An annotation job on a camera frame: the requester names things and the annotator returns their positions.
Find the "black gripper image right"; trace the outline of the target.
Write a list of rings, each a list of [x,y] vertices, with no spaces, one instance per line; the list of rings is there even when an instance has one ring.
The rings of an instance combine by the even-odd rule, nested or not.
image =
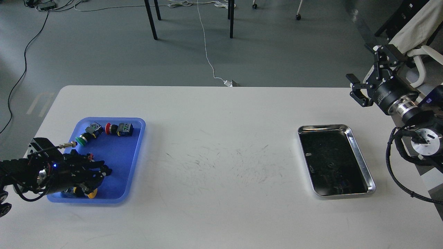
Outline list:
[[[375,103],[385,115],[394,115],[392,105],[403,96],[415,101],[419,92],[411,85],[388,71],[391,67],[399,66],[404,62],[404,54],[393,44],[375,45],[366,44],[365,48],[374,54],[374,73],[367,78],[368,84],[362,84],[354,74],[346,74],[350,82],[350,96],[362,107],[369,107]],[[367,89],[368,97],[362,93]]]

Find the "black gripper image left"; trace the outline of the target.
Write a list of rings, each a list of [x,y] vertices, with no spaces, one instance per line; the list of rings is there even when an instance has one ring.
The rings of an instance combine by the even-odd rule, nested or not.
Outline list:
[[[90,161],[90,153],[80,154],[76,149],[62,153],[60,148],[75,147],[76,142],[54,145],[47,138],[33,138],[25,158],[25,172],[21,173],[21,194],[32,192],[43,196],[67,193],[88,196],[112,174],[105,161]],[[98,169],[101,175],[90,178],[90,171]]]

